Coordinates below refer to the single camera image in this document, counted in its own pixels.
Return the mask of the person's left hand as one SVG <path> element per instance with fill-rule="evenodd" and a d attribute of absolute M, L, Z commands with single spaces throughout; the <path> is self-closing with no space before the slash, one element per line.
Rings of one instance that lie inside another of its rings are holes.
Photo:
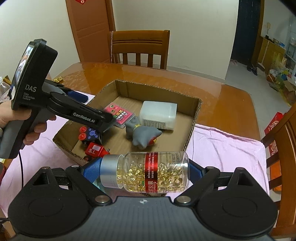
<path fill-rule="evenodd" d="M 11 107 L 11 100 L 1 100 L 1 148 L 9 146 L 10 141 L 6 140 L 9 133 L 7 131 L 8 127 L 13 124 L 13 127 L 16 127 L 16 130 L 19 131 L 22 124 L 26 123 L 31 115 L 31 109 L 13 110 Z M 38 122 L 32 131 L 27 131 L 22 143 L 27 146 L 34 144 L 34 142 L 39 139 L 41 133 L 44 133 L 47 130 L 47 120 L 55 121 L 56 115 L 50 113 L 45 121 Z"/>

